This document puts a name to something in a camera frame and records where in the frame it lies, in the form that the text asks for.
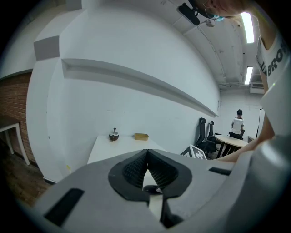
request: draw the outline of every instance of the white shirt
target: white shirt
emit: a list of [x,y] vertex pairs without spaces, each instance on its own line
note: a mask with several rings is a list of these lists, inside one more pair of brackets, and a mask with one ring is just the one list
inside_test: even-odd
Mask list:
[[288,65],[288,69],[291,72],[290,64],[288,64],[290,51],[279,31],[277,31],[275,40],[269,50],[265,48],[261,37],[259,38],[256,59],[259,68],[267,76],[269,88],[282,75],[284,66]]
[[[244,126],[244,119],[240,119],[240,120],[242,120],[242,122],[241,122],[241,126]],[[235,134],[241,134],[241,127],[237,128],[237,129],[231,128],[231,132],[232,132],[232,133],[235,133]]]

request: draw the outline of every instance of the wooden floor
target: wooden floor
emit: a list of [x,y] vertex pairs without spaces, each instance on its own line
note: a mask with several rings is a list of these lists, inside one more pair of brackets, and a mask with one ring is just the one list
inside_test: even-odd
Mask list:
[[0,164],[8,187],[15,198],[22,200],[32,206],[37,198],[51,185],[43,180],[39,168],[32,165],[27,166],[25,161],[1,147]]

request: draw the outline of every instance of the brick wall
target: brick wall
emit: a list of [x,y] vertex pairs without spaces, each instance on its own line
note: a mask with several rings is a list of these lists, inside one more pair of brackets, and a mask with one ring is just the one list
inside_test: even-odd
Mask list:
[[[20,132],[25,152],[28,159],[35,164],[26,128],[26,97],[30,76],[31,73],[27,73],[0,80],[0,114],[20,120]],[[9,130],[9,136],[14,151],[21,154],[15,128]]]

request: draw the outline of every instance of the yellow tray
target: yellow tray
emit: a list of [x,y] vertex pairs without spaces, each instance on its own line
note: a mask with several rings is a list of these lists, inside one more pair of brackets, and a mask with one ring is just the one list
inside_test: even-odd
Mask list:
[[135,139],[147,141],[149,139],[149,136],[146,133],[135,133]]

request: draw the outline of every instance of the air conditioner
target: air conditioner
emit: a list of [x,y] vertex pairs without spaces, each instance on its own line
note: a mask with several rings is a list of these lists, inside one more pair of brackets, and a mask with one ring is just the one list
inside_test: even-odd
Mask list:
[[262,83],[252,83],[250,87],[250,93],[253,94],[264,94],[264,86]]

